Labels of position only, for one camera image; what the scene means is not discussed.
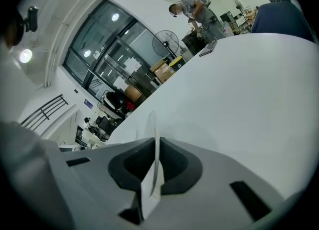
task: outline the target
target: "person wearing gray shirt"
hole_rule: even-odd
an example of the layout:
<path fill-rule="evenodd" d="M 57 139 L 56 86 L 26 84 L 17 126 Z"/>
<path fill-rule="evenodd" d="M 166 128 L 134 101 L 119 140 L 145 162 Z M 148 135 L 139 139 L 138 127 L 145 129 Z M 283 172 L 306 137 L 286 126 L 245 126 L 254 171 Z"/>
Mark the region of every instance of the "person wearing gray shirt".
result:
<path fill-rule="evenodd" d="M 183 13 L 188 17 L 197 33 L 203 36 L 206 44 L 226 37 L 217 16 L 200 0 L 182 0 L 172 4 L 169 7 L 169 12 L 174 15 Z"/>

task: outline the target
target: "table surface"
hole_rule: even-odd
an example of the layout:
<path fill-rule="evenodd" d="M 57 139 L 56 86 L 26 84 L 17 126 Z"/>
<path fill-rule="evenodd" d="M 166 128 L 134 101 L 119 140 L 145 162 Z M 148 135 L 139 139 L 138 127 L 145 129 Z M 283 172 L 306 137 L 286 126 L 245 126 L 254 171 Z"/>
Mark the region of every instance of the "table surface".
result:
<path fill-rule="evenodd" d="M 160 136 L 226 154 L 287 198 L 318 163 L 319 47 L 289 35 L 244 34 L 198 54 L 138 107 L 108 144 Z"/>

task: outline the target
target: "pants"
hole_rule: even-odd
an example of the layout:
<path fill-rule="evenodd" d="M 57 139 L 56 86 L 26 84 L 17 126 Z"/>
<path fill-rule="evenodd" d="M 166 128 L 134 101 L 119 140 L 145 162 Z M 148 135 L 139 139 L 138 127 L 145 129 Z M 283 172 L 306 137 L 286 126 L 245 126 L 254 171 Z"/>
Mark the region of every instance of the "pants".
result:
<path fill-rule="evenodd" d="M 206 44 L 214 40 L 227 37 L 226 33 L 224 33 L 223 27 L 219 24 L 219 22 L 202 24 L 202 27 L 203 30 L 201 31 L 201 34 Z"/>

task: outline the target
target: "gray t-shirt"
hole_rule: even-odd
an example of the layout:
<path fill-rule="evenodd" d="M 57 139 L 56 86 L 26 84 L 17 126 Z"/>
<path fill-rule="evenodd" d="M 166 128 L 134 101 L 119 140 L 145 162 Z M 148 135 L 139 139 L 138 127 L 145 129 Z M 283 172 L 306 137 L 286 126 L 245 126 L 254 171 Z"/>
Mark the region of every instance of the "gray t-shirt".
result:
<path fill-rule="evenodd" d="M 180 4 L 183 7 L 183 13 L 186 17 L 188 17 L 188 13 L 193 13 L 195 10 L 194 3 L 197 0 L 182 0 Z M 211 18 L 213 17 L 213 13 L 204 6 L 202 11 L 195 16 L 196 22 L 200 23 L 203 27 L 207 26 L 211 23 Z"/>

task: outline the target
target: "metal railing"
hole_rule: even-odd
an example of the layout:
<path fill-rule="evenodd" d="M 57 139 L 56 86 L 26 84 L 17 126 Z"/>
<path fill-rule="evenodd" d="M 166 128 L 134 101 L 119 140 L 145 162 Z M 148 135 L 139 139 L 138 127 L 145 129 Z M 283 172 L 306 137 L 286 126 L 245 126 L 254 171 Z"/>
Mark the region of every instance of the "metal railing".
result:
<path fill-rule="evenodd" d="M 59 95 L 42 105 L 39 109 L 22 121 L 21 125 L 27 129 L 35 131 L 44 121 L 50 120 L 49 117 L 64 105 L 68 105 L 68 103 L 63 98 L 63 95 Z"/>

